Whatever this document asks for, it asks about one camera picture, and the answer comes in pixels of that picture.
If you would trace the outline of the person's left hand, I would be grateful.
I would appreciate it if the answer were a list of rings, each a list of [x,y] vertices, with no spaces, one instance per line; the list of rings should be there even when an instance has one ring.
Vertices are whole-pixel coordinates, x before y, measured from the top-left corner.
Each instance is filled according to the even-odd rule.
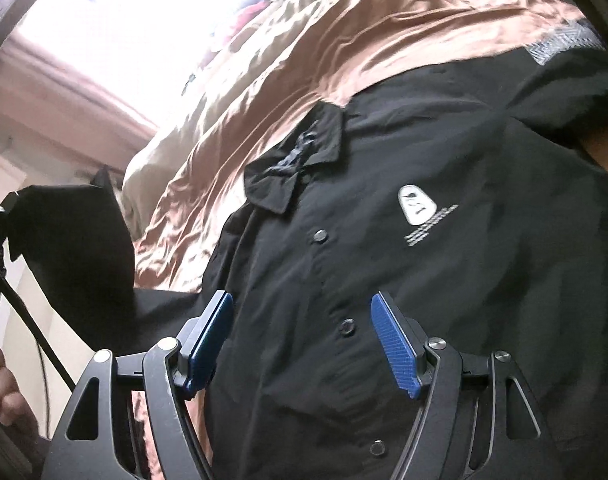
[[[0,424],[18,426],[31,438],[38,436],[37,419],[25,396],[19,389],[18,382],[8,369],[4,352],[0,348]]]

